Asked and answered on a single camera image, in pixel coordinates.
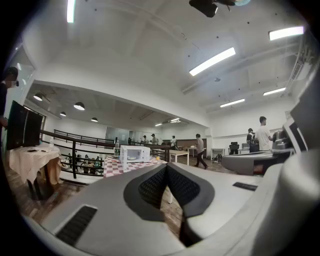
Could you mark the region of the white microwave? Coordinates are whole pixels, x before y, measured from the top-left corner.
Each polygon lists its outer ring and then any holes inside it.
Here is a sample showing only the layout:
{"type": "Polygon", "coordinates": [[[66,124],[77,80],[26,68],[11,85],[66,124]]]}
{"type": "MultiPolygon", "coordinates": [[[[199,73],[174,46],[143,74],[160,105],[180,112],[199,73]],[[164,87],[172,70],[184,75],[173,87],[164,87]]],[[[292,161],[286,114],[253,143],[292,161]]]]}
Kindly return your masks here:
{"type": "Polygon", "coordinates": [[[129,171],[131,163],[148,163],[150,161],[150,148],[145,146],[121,145],[119,160],[124,172],[129,171]],[[136,157],[135,160],[127,160],[127,157],[136,157]]]}

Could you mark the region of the long ceiling light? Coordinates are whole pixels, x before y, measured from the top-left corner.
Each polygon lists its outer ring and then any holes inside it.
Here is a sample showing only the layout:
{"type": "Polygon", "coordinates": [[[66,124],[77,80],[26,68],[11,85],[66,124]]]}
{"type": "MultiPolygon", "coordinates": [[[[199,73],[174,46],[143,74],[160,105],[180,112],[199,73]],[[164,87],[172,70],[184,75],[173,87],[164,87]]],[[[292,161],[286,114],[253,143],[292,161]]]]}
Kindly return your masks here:
{"type": "Polygon", "coordinates": [[[194,77],[199,73],[203,72],[204,70],[212,67],[213,65],[230,58],[236,54],[235,49],[233,47],[211,57],[210,59],[206,60],[205,62],[199,64],[195,68],[191,69],[189,73],[194,77]]]}
{"type": "Polygon", "coordinates": [[[235,104],[239,104],[239,103],[243,103],[243,102],[245,102],[245,99],[244,99],[244,98],[238,99],[238,100],[235,100],[235,101],[231,101],[231,102],[228,102],[228,103],[221,104],[221,105],[220,105],[220,108],[225,108],[225,107],[233,106],[233,105],[235,105],[235,104]]]}
{"type": "Polygon", "coordinates": [[[67,0],[66,21],[74,23],[76,0],[67,0]]]}
{"type": "Polygon", "coordinates": [[[284,92],[285,90],[286,90],[285,87],[277,88],[277,89],[274,89],[274,90],[270,90],[270,91],[264,92],[263,96],[268,96],[268,95],[272,95],[272,94],[281,93],[281,92],[284,92]]]}
{"type": "Polygon", "coordinates": [[[291,36],[299,36],[303,34],[304,34],[303,26],[288,27],[288,28],[273,30],[268,33],[270,41],[291,37],[291,36]]]}

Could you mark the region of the red checkered tablecloth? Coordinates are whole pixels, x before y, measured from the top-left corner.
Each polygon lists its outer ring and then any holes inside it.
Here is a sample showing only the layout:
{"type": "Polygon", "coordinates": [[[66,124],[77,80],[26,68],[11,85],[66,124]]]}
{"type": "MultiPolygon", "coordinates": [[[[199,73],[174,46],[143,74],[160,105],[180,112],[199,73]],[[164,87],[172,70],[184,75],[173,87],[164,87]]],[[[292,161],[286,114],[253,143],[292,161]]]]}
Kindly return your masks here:
{"type": "Polygon", "coordinates": [[[144,167],[149,167],[149,166],[153,166],[156,164],[166,164],[166,161],[163,160],[156,160],[155,157],[151,157],[150,158],[150,162],[136,162],[136,163],[130,163],[129,164],[129,171],[124,172],[123,171],[123,167],[122,164],[119,160],[119,163],[112,163],[109,162],[109,160],[111,159],[115,159],[112,156],[108,156],[105,160],[104,160],[104,166],[103,166],[103,176],[105,178],[109,178],[112,176],[117,176],[123,173],[127,173],[127,172],[131,172],[134,170],[138,170],[144,167]]]}

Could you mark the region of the large black screen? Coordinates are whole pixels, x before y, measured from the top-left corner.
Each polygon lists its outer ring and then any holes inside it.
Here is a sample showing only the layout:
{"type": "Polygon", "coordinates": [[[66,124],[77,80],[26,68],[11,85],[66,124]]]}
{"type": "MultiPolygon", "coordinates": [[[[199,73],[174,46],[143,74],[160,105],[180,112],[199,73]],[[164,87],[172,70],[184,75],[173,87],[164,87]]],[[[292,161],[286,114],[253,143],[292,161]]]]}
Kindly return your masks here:
{"type": "Polygon", "coordinates": [[[12,102],[6,135],[8,151],[20,147],[33,147],[40,144],[43,116],[12,102]]]}

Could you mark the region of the white desk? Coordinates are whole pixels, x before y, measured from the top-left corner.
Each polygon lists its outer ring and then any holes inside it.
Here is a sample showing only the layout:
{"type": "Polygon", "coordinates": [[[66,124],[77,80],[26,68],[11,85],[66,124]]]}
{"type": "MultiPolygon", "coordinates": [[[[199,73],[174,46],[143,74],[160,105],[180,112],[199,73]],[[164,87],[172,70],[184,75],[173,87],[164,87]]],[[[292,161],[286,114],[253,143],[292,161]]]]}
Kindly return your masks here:
{"type": "MultiPolygon", "coordinates": [[[[188,147],[187,148],[187,151],[189,152],[189,154],[191,155],[191,156],[193,156],[193,157],[195,157],[198,153],[198,151],[197,151],[197,148],[195,147],[195,146],[191,146],[191,147],[188,147]]],[[[207,149],[206,148],[204,148],[203,149],[203,156],[202,157],[204,157],[204,158],[206,158],[207,157],[207,149]]]]}
{"type": "Polygon", "coordinates": [[[213,160],[217,155],[221,155],[223,157],[225,155],[225,148],[212,148],[211,159],[213,160]]]}

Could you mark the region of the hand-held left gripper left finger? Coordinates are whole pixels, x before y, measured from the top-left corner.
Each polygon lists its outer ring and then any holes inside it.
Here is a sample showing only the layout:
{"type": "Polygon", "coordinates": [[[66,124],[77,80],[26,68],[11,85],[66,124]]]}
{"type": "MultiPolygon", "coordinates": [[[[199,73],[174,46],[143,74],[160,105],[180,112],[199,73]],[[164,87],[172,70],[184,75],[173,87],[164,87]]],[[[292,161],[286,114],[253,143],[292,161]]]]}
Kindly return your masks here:
{"type": "Polygon", "coordinates": [[[172,256],[185,246],[146,190],[163,192],[165,164],[103,178],[54,209],[42,223],[23,219],[57,256],[172,256]]]}

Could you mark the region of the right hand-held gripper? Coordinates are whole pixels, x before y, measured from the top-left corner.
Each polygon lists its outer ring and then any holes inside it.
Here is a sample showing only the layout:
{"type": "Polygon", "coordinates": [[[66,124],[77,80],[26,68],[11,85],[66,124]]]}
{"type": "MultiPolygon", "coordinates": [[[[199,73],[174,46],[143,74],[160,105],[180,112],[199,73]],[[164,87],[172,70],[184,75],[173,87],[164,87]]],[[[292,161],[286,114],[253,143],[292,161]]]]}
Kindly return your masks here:
{"type": "Polygon", "coordinates": [[[222,166],[239,175],[263,176],[269,167],[284,163],[295,151],[320,149],[320,72],[307,83],[290,116],[282,131],[273,135],[273,151],[226,155],[222,166]]]}

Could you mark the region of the black railing with wooden handrail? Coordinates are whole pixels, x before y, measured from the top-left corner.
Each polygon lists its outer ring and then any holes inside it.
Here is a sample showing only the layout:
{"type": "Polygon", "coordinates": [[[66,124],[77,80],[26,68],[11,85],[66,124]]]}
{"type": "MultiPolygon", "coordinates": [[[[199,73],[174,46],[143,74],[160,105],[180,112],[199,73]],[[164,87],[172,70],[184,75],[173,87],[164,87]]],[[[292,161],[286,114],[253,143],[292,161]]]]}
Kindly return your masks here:
{"type": "MultiPolygon", "coordinates": [[[[80,152],[86,152],[86,153],[96,153],[96,154],[102,154],[102,155],[113,155],[114,153],[107,153],[107,152],[100,152],[100,151],[90,151],[90,150],[85,150],[85,149],[77,149],[76,146],[77,144],[82,145],[93,145],[94,147],[102,147],[102,148],[115,148],[114,143],[109,143],[109,142],[99,142],[98,140],[85,140],[85,139],[79,139],[79,138],[74,138],[74,137],[69,137],[69,136],[64,136],[56,133],[52,133],[49,131],[41,130],[40,133],[42,135],[47,135],[49,137],[53,137],[54,139],[60,139],[66,142],[72,142],[72,147],[68,146],[62,146],[59,144],[54,144],[57,147],[64,148],[64,149],[69,149],[72,150],[72,153],[70,154],[62,154],[62,156],[65,156],[68,159],[71,159],[67,161],[66,165],[71,166],[72,168],[72,173],[73,173],[73,178],[75,179],[77,177],[76,173],[76,167],[81,167],[80,165],[77,164],[77,160],[84,160],[88,162],[104,162],[103,160],[95,160],[95,159],[89,159],[89,158],[81,158],[80,156],[77,156],[76,151],[80,152]]],[[[156,156],[163,158],[165,162],[170,162],[171,161],[171,156],[170,156],[170,147],[166,145],[152,145],[152,144],[146,144],[148,148],[150,148],[150,151],[155,151],[156,156]]]]}

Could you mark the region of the black pedestal table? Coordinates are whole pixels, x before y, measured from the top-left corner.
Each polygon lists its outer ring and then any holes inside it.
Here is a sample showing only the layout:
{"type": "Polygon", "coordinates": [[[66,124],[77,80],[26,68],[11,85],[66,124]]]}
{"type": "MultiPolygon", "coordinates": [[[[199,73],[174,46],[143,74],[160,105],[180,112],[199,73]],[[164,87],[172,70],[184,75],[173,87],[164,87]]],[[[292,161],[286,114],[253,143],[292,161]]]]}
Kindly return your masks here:
{"type": "Polygon", "coordinates": [[[33,183],[27,180],[30,197],[34,201],[48,200],[54,193],[54,188],[50,182],[47,164],[44,166],[44,174],[45,174],[45,185],[39,185],[37,177],[35,178],[33,183]]]}

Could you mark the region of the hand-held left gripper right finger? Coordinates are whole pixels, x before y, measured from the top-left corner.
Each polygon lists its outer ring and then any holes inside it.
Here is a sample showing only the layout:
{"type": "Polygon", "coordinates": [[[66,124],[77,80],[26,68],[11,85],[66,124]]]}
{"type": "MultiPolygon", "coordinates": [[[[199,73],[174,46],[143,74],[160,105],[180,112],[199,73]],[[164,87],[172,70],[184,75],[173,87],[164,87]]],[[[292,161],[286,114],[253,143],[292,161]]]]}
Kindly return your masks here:
{"type": "Polygon", "coordinates": [[[231,250],[248,231],[260,210],[262,178],[209,171],[168,163],[167,184],[182,208],[179,239],[171,250],[231,250]]]}

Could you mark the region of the black metal railing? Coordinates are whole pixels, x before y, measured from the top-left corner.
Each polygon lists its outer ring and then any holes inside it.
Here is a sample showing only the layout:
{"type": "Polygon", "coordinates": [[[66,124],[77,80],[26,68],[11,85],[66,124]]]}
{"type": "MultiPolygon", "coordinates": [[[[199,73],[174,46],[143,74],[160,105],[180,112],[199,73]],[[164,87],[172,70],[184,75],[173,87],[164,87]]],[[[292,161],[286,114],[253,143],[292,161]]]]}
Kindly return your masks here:
{"type": "Polygon", "coordinates": [[[86,136],[86,135],[80,135],[70,132],[65,132],[61,130],[54,130],[54,133],[56,135],[65,136],[69,138],[79,139],[79,140],[87,140],[87,141],[95,141],[99,143],[114,143],[115,141],[113,139],[105,139],[105,138],[98,138],[98,137],[92,137],[92,136],[86,136]]]}

